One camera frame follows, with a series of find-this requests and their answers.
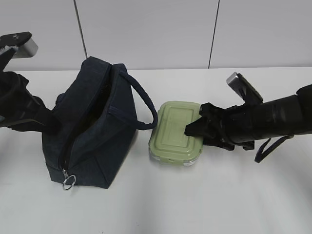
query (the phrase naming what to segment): white table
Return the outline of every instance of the white table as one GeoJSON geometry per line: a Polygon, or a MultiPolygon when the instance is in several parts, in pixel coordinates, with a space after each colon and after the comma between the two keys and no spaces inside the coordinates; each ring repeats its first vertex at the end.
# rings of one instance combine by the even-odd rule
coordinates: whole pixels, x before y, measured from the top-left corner
{"type": "MultiPolygon", "coordinates": [[[[130,71],[159,109],[169,100],[243,101],[226,84],[241,72],[265,101],[312,83],[312,68],[130,71]]],[[[29,91],[52,108],[77,71],[21,72],[29,91]]],[[[140,120],[150,113],[135,94],[140,120]]],[[[1,234],[310,234],[312,136],[286,141],[262,163],[256,151],[205,146],[190,167],[148,155],[151,131],[140,131],[111,187],[65,192],[50,181],[39,133],[0,129],[1,234]]],[[[256,143],[256,148],[263,140],[256,143]]]]}

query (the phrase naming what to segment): plastic lid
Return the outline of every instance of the plastic lid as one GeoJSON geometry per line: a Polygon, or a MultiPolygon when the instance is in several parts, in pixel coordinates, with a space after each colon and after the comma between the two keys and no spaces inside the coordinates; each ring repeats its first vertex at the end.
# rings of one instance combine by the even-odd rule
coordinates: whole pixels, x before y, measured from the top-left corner
{"type": "Polygon", "coordinates": [[[191,165],[200,155],[203,138],[184,134],[186,125],[200,118],[200,104],[168,101],[158,112],[158,125],[150,139],[150,153],[161,162],[191,165]]]}

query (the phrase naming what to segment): fabric bag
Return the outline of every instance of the fabric bag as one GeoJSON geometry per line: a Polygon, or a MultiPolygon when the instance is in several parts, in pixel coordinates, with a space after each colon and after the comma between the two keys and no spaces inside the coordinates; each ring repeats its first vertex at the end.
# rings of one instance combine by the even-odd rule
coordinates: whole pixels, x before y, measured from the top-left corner
{"type": "Polygon", "coordinates": [[[111,65],[89,57],[52,110],[62,123],[56,135],[42,134],[42,148],[52,181],[108,188],[113,182],[136,129],[156,127],[151,99],[124,64],[111,65]],[[153,122],[137,120],[131,86],[153,115],[153,122]]]}

